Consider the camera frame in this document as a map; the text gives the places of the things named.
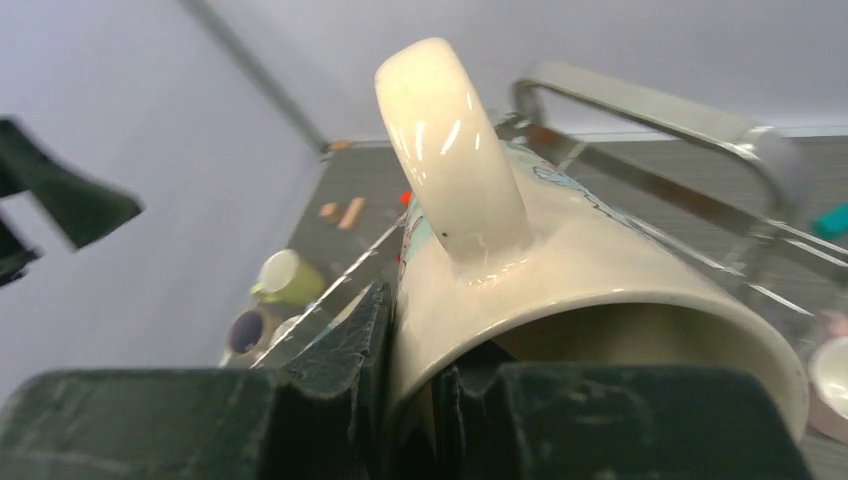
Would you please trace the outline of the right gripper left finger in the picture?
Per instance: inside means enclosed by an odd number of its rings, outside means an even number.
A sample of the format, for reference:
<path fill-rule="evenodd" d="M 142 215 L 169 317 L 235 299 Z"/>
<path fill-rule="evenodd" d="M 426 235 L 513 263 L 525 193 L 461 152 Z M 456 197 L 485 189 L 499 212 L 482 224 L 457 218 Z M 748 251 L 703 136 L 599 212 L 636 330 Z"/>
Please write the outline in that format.
<path fill-rule="evenodd" d="M 5 479 L 375 479 L 393 295 L 270 370 L 59 370 L 1 410 Z"/>

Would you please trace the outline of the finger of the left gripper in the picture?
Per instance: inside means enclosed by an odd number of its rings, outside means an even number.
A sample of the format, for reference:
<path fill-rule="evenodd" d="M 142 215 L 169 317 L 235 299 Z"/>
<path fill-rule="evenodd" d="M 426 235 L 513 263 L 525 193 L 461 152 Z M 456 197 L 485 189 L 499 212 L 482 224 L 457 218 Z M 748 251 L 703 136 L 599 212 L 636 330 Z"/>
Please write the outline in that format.
<path fill-rule="evenodd" d="M 1 196 L 28 192 L 77 249 L 113 233 L 143 211 L 138 198 L 69 169 L 11 117 L 1 119 Z"/>
<path fill-rule="evenodd" d="M 16 233 L 1 220 L 1 286 L 23 278 L 28 265 L 37 261 L 41 253 L 25 245 Z"/>

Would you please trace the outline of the pink faceted mug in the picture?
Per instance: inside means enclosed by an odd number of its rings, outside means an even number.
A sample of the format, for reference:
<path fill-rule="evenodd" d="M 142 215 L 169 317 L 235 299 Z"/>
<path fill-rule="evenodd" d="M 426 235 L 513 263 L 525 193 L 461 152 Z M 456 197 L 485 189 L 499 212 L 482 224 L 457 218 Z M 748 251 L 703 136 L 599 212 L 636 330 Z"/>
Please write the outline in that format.
<path fill-rule="evenodd" d="M 809 424 L 847 444 L 847 316 L 835 310 L 816 317 L 818 329 L 807 360 Z"/>

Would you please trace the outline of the iridescent pink mug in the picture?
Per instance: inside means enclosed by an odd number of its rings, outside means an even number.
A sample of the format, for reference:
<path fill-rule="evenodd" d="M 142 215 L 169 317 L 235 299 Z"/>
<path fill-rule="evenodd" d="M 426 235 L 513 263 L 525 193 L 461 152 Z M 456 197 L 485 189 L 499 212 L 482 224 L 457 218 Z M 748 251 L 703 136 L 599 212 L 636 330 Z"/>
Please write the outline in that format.
<path fill-rule="evenodd" d="M 230 361 L 255 360 L 270 346 L 283 318 L 261 306 L 245 310 L 231 323 L 225 341 Z"/>

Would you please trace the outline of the pale yellow faceted mug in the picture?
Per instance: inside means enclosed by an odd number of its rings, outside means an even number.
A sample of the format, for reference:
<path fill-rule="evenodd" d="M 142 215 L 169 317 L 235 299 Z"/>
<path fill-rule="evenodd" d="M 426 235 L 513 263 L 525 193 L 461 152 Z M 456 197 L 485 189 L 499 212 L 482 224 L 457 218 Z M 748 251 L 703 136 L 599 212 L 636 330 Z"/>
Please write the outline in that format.
<path fill-rule="evenodd" d="M 327 289 L 322 274 L 295 250 L 271 255 L 260 267 L 250 295 L 259 303 L 307 307 Z"/>

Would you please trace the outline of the cream mug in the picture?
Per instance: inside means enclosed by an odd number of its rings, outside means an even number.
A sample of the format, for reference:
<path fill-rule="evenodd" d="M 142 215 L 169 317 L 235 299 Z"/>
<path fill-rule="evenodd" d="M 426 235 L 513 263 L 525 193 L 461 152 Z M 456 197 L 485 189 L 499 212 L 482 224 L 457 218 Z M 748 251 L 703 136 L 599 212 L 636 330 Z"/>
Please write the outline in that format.
<path fill-rule="evenodd" d="M 384 445 L 440 470 L 431 384 L 493 344 L 518 361 L 702 366 L 764 388 L 797 447 L 807 378 L 766 320 L 528 148 L 497 137 L 451 45 L 418 41 L 375 93 L 412 189 L 387 367 Z"/>

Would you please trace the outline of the light blue faceted mug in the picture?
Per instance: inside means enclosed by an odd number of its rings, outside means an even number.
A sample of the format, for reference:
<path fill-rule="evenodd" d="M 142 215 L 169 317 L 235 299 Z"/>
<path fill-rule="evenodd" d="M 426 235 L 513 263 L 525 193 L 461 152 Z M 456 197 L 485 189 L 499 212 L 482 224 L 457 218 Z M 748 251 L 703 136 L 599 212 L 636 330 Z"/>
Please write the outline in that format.
<path fill-rule="evenodd" d="M 285 321 L 283 321 L 273 332 L 270 342 L 270 345 L 274 345 L 277 341 L 284 338 L 287 335 L 287 332 L 290 328 L 300 319 L 300 316 L 293 316 Z"/>

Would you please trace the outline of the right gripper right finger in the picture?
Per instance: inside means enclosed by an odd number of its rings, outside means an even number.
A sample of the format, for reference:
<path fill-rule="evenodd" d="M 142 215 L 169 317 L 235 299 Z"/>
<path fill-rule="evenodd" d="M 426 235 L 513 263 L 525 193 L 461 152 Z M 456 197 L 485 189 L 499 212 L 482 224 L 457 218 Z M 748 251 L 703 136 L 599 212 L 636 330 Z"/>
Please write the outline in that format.
<path fill-rule="evenodd" d="M 431 384 L 447 479 L 808 479 L 751 375 L 529 362 L 493 344 Z"/>

